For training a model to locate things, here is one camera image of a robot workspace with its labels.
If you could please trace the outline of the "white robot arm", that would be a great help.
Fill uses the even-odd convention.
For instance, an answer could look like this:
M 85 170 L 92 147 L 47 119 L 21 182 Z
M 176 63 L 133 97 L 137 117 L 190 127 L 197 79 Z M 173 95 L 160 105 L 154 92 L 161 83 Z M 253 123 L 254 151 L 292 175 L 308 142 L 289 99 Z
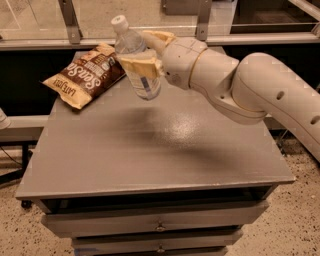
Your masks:
M 195 38 L 162 31 L 140 34 L 145 50 L 120 53 L 122 66 L 148 78 L 194 90 L 221 114 L 244 125 L 271 115 L 320 160 L 320 94 L 271 55 L 239 61 Z

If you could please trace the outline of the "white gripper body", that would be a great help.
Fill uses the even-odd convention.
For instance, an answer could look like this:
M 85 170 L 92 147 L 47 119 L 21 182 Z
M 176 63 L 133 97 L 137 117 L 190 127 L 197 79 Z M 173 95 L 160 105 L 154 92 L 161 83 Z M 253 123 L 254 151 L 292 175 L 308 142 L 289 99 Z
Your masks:
M 189 89 L 192 68 L 207 45 L 195 38 L 177 38 L 162 53 L 164 75 L 169 84 Z

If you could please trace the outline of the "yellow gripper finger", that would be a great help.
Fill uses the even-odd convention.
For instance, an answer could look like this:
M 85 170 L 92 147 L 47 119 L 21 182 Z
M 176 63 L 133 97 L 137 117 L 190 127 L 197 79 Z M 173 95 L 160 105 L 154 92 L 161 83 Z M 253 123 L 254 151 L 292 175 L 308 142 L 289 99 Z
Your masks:
M 155 50 L 161 55 L 164 49 L 176 39 L 176 36 L 171 32 L 144 30 L 141 36 L 146 42 L 148 48 Z
M 117 58 L 125 71 L 151 79 L 163 75 L 162 61 L 158 59 L 155 50 L 147 49 L 139 53 L 118 54 Z

